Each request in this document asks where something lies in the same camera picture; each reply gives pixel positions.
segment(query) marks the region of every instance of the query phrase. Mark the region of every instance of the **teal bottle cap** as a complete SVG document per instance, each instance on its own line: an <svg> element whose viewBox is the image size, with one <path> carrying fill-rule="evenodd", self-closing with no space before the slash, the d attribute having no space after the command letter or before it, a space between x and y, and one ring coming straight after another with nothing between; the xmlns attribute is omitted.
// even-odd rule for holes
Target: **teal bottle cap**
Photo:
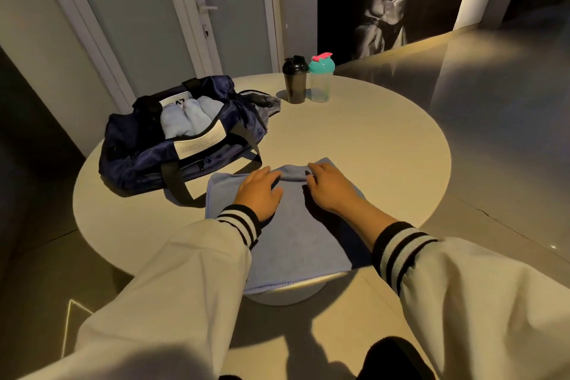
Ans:
<svg viewBox="0 0 570 380"><path fill-rule="evenodd" d="M335 71L335 63L331 59L332 53L323 53L313 56L309 64L309 72L313 74L329 74Z"/></svg>

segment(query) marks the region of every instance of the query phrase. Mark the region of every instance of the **tile floor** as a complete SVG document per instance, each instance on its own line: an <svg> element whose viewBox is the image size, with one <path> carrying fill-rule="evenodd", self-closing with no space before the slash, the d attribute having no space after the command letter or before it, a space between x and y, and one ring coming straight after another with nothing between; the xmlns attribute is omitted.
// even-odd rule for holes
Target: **tile floor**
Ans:
<svg viewBox="0 0 570 380"><path fill-rule="evenodd" d="M452 178L424 230L471 240L570 286L565 33L540 40L474 32L350 76L407 96L446 134ZM68 354L89 311L124 285L77 230L73 180L44 186L4 276L3 379ZM244 298L224 373L244 380L353 378L370 345L388 335L419 347L396 295L373 269L361 269L296 305Z"/></svg>

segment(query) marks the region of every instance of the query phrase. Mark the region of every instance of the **black strap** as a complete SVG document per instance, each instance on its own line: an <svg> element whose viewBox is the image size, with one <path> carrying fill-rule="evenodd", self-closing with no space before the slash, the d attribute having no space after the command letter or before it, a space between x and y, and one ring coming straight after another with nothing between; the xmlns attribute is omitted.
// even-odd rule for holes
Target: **black strap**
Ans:
<svg viewBox="0 0 570 380"><path fill-rule="evenodd" d="M259 146L257 145L253 134L241 123L235 124L229 133L238 135L245 139L250 147L255 150L257 153L257 159L255 161L259 163L257 168L260 168L262 164L261 153L259 153ZM162 180L178 203L187 207L205 206L205 194L195 199L188 191L188 188L186 188L186 184L182 179L182 173L180 171L180 161L163 162L160 164L160 171L162 174Z"/></svg>

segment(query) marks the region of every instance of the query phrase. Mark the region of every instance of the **round white table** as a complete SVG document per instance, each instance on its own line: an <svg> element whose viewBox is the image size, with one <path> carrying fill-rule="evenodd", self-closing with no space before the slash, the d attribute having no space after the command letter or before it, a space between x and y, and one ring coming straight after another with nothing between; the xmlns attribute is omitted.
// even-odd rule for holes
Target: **round white table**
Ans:
<svg viewBox="0 0 570 380"><path fill-rule="evenodd" d="M252 75L234 82L236 91L252 88L275 95L285 89L282 74ZM303 166L328 157L372 204L413 225L420 226L431 216L447 188L451 155L441 129L417 105L374 84L334 76L329 102L283 101L281 113L271 117L268 128L259 144L264 165ZM177 206L164 190L131 197L114 194L99 176L100 153L101 143L75 182L75 219L97 253L118 269L137 275L176 230L203 219L204 209ZM221 171L234 173L247 162L242 158ZM186 182L194 198L206 192L209 178ZM323 283L332 276L310 283ZM303 293L303 286L290 288Z"/></svg>

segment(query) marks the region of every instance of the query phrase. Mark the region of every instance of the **black shaker bottle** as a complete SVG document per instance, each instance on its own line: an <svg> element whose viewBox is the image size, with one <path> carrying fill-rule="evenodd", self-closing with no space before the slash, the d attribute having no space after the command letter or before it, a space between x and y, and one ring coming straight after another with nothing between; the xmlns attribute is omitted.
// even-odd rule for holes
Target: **black shaker bottle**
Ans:
<svg viewBox="0 0 570 380"><path fill-rule="evenodd" d="M309 66L303 56L293 56L285 59L283 75L287 86L287 100L290 104L305 102L307 92L307 72Z"/></svg>

